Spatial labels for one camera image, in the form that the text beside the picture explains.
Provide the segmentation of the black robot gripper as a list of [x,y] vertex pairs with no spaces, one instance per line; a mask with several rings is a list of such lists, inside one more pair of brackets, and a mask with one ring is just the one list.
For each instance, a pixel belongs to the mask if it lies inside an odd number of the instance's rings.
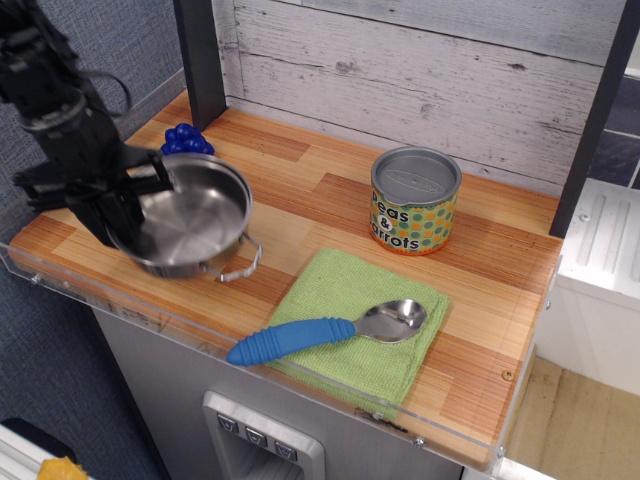
[[13,176],[36,211],[68,208],[103,245],[115,245],[97,206],[116,235],[138,235],[144,214],[138,197],[171,190],[160,154],[125,144],[106,111],[84,99],[40,117],[19,118],[46,161]]

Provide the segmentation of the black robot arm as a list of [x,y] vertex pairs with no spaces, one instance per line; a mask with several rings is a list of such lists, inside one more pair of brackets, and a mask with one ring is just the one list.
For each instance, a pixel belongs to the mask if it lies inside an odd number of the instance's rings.
[[45,162],[13,177],[36,212],[68,208],[104,245],[136,242],[144,195],[172,189],[159,152],[125,144],[68,38],[34,1],[1,4],[1,99]]

